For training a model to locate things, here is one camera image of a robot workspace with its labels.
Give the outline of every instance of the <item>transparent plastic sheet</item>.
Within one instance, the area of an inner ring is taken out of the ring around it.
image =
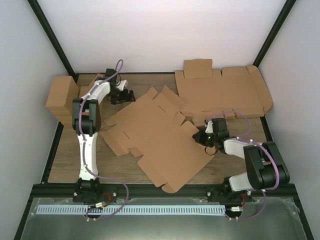
[[[247,202],[243,217],[259,211],[263,198]],[[118,205],[124,199],[118,199]],[[115,216],[100,222],[87,222],[82,215],[37,215],[41,205],[82,205],[72,198],[35,198],[23,231],[23,240],[149,240],[149,239],[259,239],[305,240],[299,209],[292,198],[268,197],[264,212],[257,218],[229,221],[222,216]],[[129,205],[219,205],[197,198],[135,198]]]

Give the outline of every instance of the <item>wooden table surface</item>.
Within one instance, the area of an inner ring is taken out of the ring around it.
[[[86,86],[95,75],[82,74],[78,79],[78,86]],[[175,93],[178,93],[174,74],[122,74],[122,80],[128,80],[128,89],[133,90],[135,97],[139,98],[154,87],[160,92],[167,85]],[[127,106],[129,103],[111,105],[106,99],[103,102],[102,118],[107,119]],[[251,132],[246,139],[256,142],[265,142],[266,136],[259,117],[249,118]],[[243,134],[248,130],[248,123],[243,118],[227,120],[231,136]],[[101,131],[110,127],[104,122]],[[127,184],[152,183],[145,173],[137,165],[140,157],[133,157],[131,153],[124,156],[116,156],[103,138],[98,135],[96,141],[96,164],[99,175],[117,178]],[[188,183],[189,184],[220,184],[225,177],[237,175],[246,171],[245,161],[236,156],[217,153],[216,156]],[[58,145],[52,169],[49,175],[49,183],[75,183],[80,172],[80,148],[77,135],[72,128],[64,128]],[[101,179],[102,183],[113,183]]]

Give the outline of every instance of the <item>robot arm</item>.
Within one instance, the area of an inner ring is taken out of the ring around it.
[[[110,71],[109,69],[107,69],[106,72],[111,76],[115,71]],[[94,88],[96,85],[98,85],[98,87],[96,87],[93,94],[87,93],[81,98],[74,99],[72,102],[72,126],[78,135],[80,145],[81,168],[79,179],[81,179],[82,181],[90,181],[96,179],[96,177],[87,172],[86,168],[84,167],[83,154],[85,154],[85,162],[87,164],[87,167],[94,174],[98,175],[96,164],[96,141],[98,132],[101,128],[99,104],[106,96],[111,98],[110,101],[114,105],[123,102],[135,101],[133,91],[128,91],[127,89],[125,89],[125,87],[128,85],[128,82],[126,80],[122,80],[116,83],[117,76],[115,76],[115,79],[103,82],[104,79],[108,77],[107,73],[105,77],[100,77],[95,81],[92,88]],[[85,98],[87,98],[87,100],[85,102],[83,112],[86,112],[87,114],[81,116],[81,127],[86,139],[86,148],[84,150],[85,152],[83,153],[83,137],[81,136],[79,130],[79,114],[81,103]]]
[[[215,118],[206,124],[205,130],[200,130],[192,136],[197,143],[206,147],[215,147],[216,150],[224,154],[234,155],[245,160],[246,172],[227,177],[224,180],[224,184],[228,186],[230,192],[261,190],[272,188],[275,185],[275,168],[271,164],[264,164],[270,159],[258,145],[266,149],[275,162],[279,172],[279,185],[287,184],[290,181],[288,169],[273,141],[253,143],[252,140],[243,141],[238,137],[230,137],[224,118]]]

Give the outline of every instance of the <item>cardboard box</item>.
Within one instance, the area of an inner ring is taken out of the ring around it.
[[[106,119],[107,125],[115,126],[100,134],[117,156],[143,155],[137,164],[154,185],[175,193],[214,156],[192,139],[198,129],[189,121],[182,124],[185,117],[180,111],[185,103],[167,86],[157,93],[150,88]]]
[[[83,97],[84,95],[86,95],[89,90],[92,88],[92,86],[82,86],[80,88],[80,93],[79,93],[79,98]],[[100,109],[100,116],[102,117],[102,113],[103,113],[103,103],[104,101],[100,102],[99,104],[99,109]],[[89,116],[89,112],[83,112],[82,115],[87,115]]]
[[[78,96],[79,87],[74,79],[71,76],[58,76],[53,79],[45,106],[53,114],[72,114],[72,101]]]
[[[61,122],[61,124],[68,129],[72,129],[72,122]]]
[[[179,97],[185,102],[182,113],[192,117],[196,126],[204,120],[227,112],[238,111],[247,117],[262,117],[270,111],[273,100],[253,65],[211,69],[212,59],[185,60],[183,71],[175,72]],[[234,113],[225,117],[238,117]]]
[[[103,77],[103,76],[104,76],[103,74],[98,73],[97,75],[94,76],[94,78],[92,79],[92,81],[89,83],[88,86],[92,87],[95,84],[96,79],[100,78],[100,77]]]

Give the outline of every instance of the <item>unfolded cardboard sheet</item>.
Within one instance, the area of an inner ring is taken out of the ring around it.
[[[106,124],[114,126],[100,132],[117,156],[129,152],[142,156],[137,164],[156,187],[162,186],[167,193],[177,192],[213,158],[192,139],[198,129],[184,122],[180,113],[184,105],[168,87],[159,94],[152,87],[108,118]]]
[[[183,71],[175,72],[175,81],[179,97],[185,102],[181,112],[192,117],[196,126],[228,111],[262,117],[273,105],[266,83],[253,65],[225,67],[221,71],[212,69],[211,59],[185,60]]]

